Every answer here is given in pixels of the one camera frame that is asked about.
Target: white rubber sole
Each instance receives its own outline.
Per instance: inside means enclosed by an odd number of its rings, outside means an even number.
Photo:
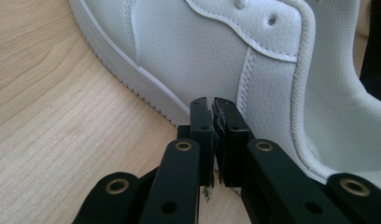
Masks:
[[[70,0],[77,24],[104,66],[125,86],[154,107],[173,124],[189,124],[185,105],[156,77],[130,59],[104,32],[84,0]]]

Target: sneaker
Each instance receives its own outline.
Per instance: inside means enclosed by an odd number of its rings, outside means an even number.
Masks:
[[[104,65],[175,124],[189,123],[192,100],[225,98],[310,177],[348,172],[381,188],[381,103],[351,57],[358,1],[70,4]]]

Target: screw hole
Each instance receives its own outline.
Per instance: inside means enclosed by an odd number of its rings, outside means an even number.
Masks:
[[[255,147],[259,150],[262,150],[262,151],[272,151],[273,150],[273,146],[270,145],[269,143],[267,142],[259,142],[255,145]]]
[[[371,191],[365,185],[355,179],[341,179],[340,185],[349,193],[360,197],[367,197],[371,194]]]
[[[127,190],[129,185],[129,181],[126,179],[114,179],[106,185],[106,192],[108,194],[119,194]]]
[[[180,150],[180,151],[187,151],[187,150],[191,149],[191,143],[189,143],[189,142],[178,142],[175,145],[175,148],[177,150]]]
[[[165,214],[173,214],[176,211],[176,204],[172,202],[164,203],[162,205],[162,212]]]
[[[312,202],[306,202],[304,204],[304,207],[311,213],[314,213],[314,214],[322,214],[323,210],[321,208],[321,206],[319,206],[318,204],[316,203],[312,203]]]

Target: sneaker stitching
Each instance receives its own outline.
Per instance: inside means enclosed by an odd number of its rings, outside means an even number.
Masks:
[[[129,8],[129,3],[131,4],[131,2],[127,2],[127,4],[124,7],[124,16],[126,17],[124,23],[125,23],[125,26],[127,27],[127,36],[129,36],[130,46],[132,48],[132,52],[135,53],[134,36],[132,34],[133,27],[132,27],[132,23],[131,23],[131,17],[130,17],[131,12],[130,12],[130,8]]]
[[[302,88],[305,88],[305,81],[307,81],[307,75],[303,75],[302,72],[304,70],[308,70],[308,68],[305,68],[310,65],[311,59],[304,57],[306,55],[306,51],[302,46],[307,46],[309,41],[314,41],[314,33],[315,33],[315,27],[314,24],[308,23],[307,21],[304,20],[307,13],[307,11],[303,11],[300,9],[300,5],[297,1],[294,0],[285,0],[283,3],[287,4],[290,7],[296,8],[302,16],[302,34],[301,34],[301,43],[299,45],[299,59],[298,62],[295,65],[295,76],[294,79],[292,80],[292,91],[290,94],[290,132],[291,132],[291,138],[292,138],[292,143],[294,145],[294,151],[299,159],[300,163],[303,165],[304,168],[306,168],[308,171],[310,171],[312,174],[315,176],[321,178],[321,179],[327,179],[327,176],[325,176],[323,173],[321,173],[319,170],[316,170],[316,167],[310,163],[310,161],[306,160],[304,158],[304,153],[305,153],[305,148],[307,147],[305,144],[307,142],[305,141],[305,133],[304,133],[304,127],[303,127],[303,119],[304,115],[302,118],[298,118],[298,114],[300,113],[300,107],[301,110],[303,110],[304,107],[304,99],[299,102],[296,99],[299,99],[299,96],[302,94],[305,94],[305,90],[302,90]]]
[[[281,51],[276,51],[276,50],[273,50],[273,49],[269,49],[265,46],[263,46],[260,42],[258,42],[257,40],[255,40],[249,33],[247,33],[246,30],[244,30],[244,28],[236,21],[232,20],[231,18],[225,16],[225,15],[222,15],[222,14],[219,14],[219,13],[216,13],[216,12],[213,12],[209,9],[206,9],[200,5],[198,5],[195,1],[193,0],[190,0],[195,6],[197,6],[198,8],[200,8],[201,10],[203,10],[204,12],[208,13],[208,14],[211,14],[211,15],[215,15],[215,16],[219,16],[221,18],[224,18],[228,21],[231,21],[233,23],[234,26],[236,26],[246,37],[248,37],[249,39],[251,39],[254,43],[256,43],[259,47],[261,47],[262,49],[265,49],[267,51],[270,51],[270,52],[273,52],[273,53],[276,53],[278,55],[285,55],[285,56],[290,56],[290,57],[294,57],[296,58],[297,57],[297,54],[291,54],[291,53],[286,53],[286,52],[281,52]]]
[[[242,80],[244,80],[243,85],[240,91],[240,110],[244,117],[244,120],[247,121],[247,105],[248,105],[248,87],[249,81],[251,80],[251,72],[253,70],[255,62],[255,53],[251,48],[248,49],[249,53],[247,54],[247,62],[245,66],[244,73],[242,74]]]

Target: wooden table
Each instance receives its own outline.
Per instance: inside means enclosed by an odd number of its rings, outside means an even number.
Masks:
[[[95,57],[67,1],[0,0],[0,223],[71,223],[98,180],[144,175],[175,138]],[[216,186],[200,223],[249,219]]]

